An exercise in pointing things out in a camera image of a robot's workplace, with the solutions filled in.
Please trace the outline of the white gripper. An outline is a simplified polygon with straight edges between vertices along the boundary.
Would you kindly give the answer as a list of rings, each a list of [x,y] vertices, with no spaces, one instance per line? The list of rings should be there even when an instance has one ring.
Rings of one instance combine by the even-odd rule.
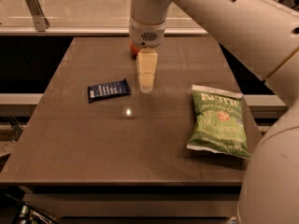
[[[136,49],[140,49],[136,57],[136,68],[140,90],[143,93],[150,93],[153,89],[158,60],[156,50],[149,48],[156,48],[162,43],[165,26],[165,19],[159,19],[157,16],[131,16],[130,18],[130,40]]]

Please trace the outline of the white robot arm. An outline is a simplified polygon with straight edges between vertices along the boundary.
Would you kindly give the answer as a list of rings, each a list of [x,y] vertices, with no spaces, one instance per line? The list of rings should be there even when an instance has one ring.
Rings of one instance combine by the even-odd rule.
[[[288,107],[253,151],[237,207],[239,224],[299,224],[299,15],[273,0],[131,0],[130,38],[163,32],[171,4],[234,58],[244,91],[270,90]]]

